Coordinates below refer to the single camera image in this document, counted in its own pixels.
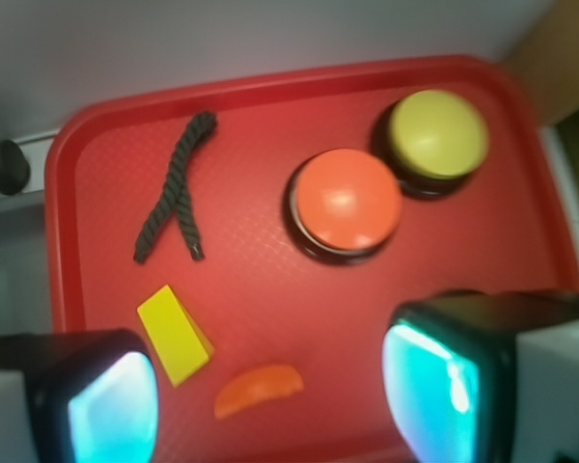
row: wooden block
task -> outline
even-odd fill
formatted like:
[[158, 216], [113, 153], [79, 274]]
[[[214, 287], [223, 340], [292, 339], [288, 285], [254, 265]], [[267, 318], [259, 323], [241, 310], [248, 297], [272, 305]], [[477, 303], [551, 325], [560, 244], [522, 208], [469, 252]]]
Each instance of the wooden block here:
[[172, 385], [208, 363], [214, 348], [169, 286], [137, 308]]

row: rope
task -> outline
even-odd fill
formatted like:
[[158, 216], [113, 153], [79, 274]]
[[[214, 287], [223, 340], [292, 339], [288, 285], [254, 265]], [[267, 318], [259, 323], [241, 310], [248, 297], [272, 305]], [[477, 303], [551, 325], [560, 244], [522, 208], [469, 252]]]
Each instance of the rope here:
[[193, 150], [201, 146], [216, 127], [216, 116], [209, 112], [196, 115], [188, 124], [184, 133], [176, 143], [172, 154], [169, 170], [165, 176], [163, 192], [144, 223], [135, 241], [136, 262], [144, 263], [152, 251], [154, 241], [161, 232], [163, 225], [176, 210], [180, 231], [194, 260], [202, 260], [204, 253], [200, 243], [200, 233], [195, 218], [191, 195], [186, 184], [186, 164]]

